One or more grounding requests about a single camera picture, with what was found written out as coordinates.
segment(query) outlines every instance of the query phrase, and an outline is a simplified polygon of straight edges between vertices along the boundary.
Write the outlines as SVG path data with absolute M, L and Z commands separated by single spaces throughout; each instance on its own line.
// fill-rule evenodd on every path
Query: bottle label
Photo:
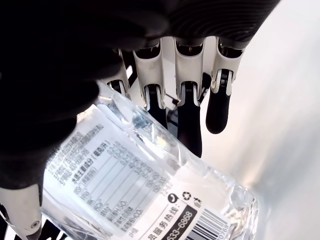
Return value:
M 215 209 L 192 197 L 188 191 L 166 193 L 174 189 L 168 182 L 147 214 L 132 228 L 124 239 L 135 240 L 224 240 L 230 234 L 230 220 Z M 153 220 L 146 218 L 153 213 Z
M 120 230 L 116 232 L 126 233 L 169 177 L 99 109 L 92 106 L 86 113 L 90 117 L 83 118 L 50 156 L 46 182 L 54 179 L 73 191 L 99 218 Z

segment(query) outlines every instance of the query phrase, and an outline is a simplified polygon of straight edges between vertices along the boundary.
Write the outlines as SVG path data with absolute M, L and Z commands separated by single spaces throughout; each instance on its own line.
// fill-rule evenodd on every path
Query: transparent plastic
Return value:
M 105 87 L 53 151 L 42 213 L 74 240 L 253 240 L 259 205 Z

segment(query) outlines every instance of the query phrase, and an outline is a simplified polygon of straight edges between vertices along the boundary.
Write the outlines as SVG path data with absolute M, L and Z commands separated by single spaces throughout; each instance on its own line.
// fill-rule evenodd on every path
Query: nutrition facts table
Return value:
M 48 173 L 126 233 L 168 182 L 168 175 L 120 129 L 98 116 L 77 127 L 50 157 Z
M 90 160 L 95 164 L 74 192 L 126 232 L 163 188 L 167 178 L 118 141 L 104 140 Z

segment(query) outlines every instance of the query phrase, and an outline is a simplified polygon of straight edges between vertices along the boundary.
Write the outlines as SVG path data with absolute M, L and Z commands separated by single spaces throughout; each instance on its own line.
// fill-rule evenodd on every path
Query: recycling symbol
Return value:
M 182 196 L 183 196 L 183 199 L 186 200 L 186 201 L 188 201 L 191 198 L 190 192 L 187 192 L 187 191 L 184 191 L 182 193 Z

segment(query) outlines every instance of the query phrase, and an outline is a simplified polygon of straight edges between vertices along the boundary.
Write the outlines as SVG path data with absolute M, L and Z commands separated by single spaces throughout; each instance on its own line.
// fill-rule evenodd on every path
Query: black fingertip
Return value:
M 226 94 L 226 87 L 220 86 L 217 93 L 210 90 L 209 104 L 206 111 L 205 125 L 212 134 L 221 133 L 227 126 L 230 95 Z

